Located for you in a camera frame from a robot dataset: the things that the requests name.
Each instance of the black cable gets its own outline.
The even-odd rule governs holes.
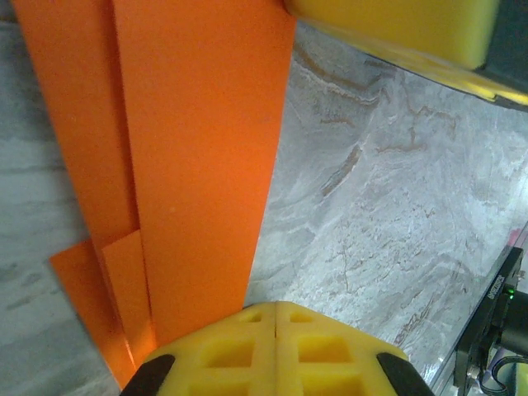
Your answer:
[[[497,384],[501,387],[499,390],[497,389],[490,389],[486,387],[483,384],[483,372],[480,373],[480,376],[478,377],[478,381],[480,383],[480,388],[486,394],[487,396],[508,396],[508,388],[505,384],[503,384],[501,381],[498,380],[498,372],[499,370],[504,367],[505,365],[510,365],[512,363],[519,363],[519,364],[528,364],[528,358],[522,357],[522,356],[507,356],[503,357],[501,360],[497,362],[497,364],[492,368],[492,377],[497,382]]]

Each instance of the orange sheet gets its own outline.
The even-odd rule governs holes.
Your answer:
[[[111,308],[92,242],[79,243],[50,260],[92,340],[123,388],[135,367],[123,329]]]
[[[102,262],[139,228],[111,0],[12,2]]]
[[[117,308],[129,342],[134,363],[139,366],[156,349],[150,320],[149,291],[144,282],[145,269],[141,233],[135,231],[102,249],[112,279]]]
[[[280,0],[115,0],[160,344],[240,310],[281,129],[295,21]]]

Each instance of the black corner piece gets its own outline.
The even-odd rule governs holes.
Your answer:
[[[156,396],[174,361],[173,355],[161,355],[143,363],[120,396]]]
[[[398,396],[435,396],[411,363],[390,353],[377,357]]]

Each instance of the orange foam board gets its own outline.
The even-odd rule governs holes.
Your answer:
[[[281,130],[295,20],[280,0],[115,0],[160,344],[240,310]]]
[[[156,349],[150,317],[141,233],[132,234],[102,249],[115,291],[117,308],[130,345],[134,363],[139,366]]]
[[[13,5],[116,309],[106,268],[120,268],[122,259],[105,263],[101,250],[137,230],[139,219],[111,0]],[[132,281],[146,289],[145,279]]]
[[[111,307],[92,242],[87,240],[50,258],[92,340],[123,388],[135,367],[119,319]]]

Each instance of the gray marble countertop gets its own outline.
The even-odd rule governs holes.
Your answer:
[[[0,87],[0,394],[117,394],[47,261],[87,233],[12,22]],[[431,380],[528,219],[527,154],[528,114],[299,24],[247,302],[352,324]]]

